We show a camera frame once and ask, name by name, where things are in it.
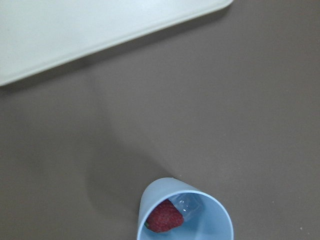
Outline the ice cube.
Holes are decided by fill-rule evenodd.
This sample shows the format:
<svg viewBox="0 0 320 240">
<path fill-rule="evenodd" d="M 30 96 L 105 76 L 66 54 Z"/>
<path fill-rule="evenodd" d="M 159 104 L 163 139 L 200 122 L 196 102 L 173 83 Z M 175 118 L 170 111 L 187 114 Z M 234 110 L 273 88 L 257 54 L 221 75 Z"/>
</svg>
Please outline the ice cube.
<svg viewBox="0 0 320 240">
<path fill-rule="evenodd" d="M 196 193 L 181 193 L 169 198 L 175 208 L 182 214 L 185 222 L 188 222 L 203 211 L 203 201 Z"/>
</svg>

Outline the red strawberry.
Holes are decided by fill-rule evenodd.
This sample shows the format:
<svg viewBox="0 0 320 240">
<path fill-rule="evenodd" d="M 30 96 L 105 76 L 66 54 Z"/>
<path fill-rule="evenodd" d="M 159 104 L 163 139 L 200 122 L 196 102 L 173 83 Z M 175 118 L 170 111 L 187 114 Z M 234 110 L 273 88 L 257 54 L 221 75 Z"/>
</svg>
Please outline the red strawberry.
<svg viewBox="0 0 320 240">
<path fill-rule="evenodd" d="M 154 233 L 164 233 L 180 227 L 183 223 L 183 215 L 166 199 L 152 210 L 144 226 Z"/>
</svg>

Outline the light blue cup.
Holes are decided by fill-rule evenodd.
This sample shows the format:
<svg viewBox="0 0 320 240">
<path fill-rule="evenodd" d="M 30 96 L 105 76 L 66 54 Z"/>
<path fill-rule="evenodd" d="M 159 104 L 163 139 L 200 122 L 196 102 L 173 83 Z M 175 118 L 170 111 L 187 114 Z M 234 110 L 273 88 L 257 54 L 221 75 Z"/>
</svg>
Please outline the light blue cup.
<svg viewBox="0 0 320 240">
<path fill-rule="evenodd" d="M 164 200 L 170 200 L 182 214 L 183 224 L 163 233 L 146 227 L 151 212 Z M 211 195 L 172 177 L 150 183 L 139 206 L 138 240 L 233 240 L 234 229 L 224 206 Z"/>
</svg>

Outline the cream rabbit tray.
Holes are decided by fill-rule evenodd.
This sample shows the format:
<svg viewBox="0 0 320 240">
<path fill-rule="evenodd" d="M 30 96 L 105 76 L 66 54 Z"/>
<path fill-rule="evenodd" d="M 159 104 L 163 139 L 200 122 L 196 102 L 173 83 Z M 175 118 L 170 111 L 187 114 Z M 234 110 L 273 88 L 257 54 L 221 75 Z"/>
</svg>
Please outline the cream rabbit tray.
<svg viewBox="0 0 320 240">
<path fill-rule="evenodd" d="M 0 84 L 189 21 L 229 0 L 3 0 Z"/>
</svg>

